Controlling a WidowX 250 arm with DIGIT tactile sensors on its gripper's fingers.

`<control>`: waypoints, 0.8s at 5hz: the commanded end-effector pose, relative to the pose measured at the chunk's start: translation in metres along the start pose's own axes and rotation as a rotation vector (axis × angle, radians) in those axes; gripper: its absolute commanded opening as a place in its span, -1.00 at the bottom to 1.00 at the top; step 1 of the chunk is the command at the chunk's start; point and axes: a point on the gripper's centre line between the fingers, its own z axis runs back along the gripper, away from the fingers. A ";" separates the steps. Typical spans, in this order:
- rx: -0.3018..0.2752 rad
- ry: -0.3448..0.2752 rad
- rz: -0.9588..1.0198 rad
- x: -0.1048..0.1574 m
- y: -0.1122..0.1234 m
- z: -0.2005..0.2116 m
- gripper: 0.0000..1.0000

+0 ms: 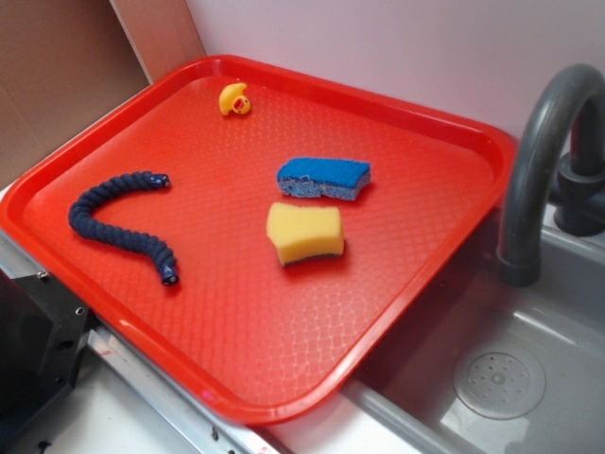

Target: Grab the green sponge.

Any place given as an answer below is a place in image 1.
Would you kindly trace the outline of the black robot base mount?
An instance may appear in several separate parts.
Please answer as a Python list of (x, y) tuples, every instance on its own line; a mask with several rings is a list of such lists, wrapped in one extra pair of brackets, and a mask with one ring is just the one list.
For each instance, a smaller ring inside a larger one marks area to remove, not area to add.
[(1, 418), (31, 417), (75, 386), (89, 307), (54, 277), (1, 274)]

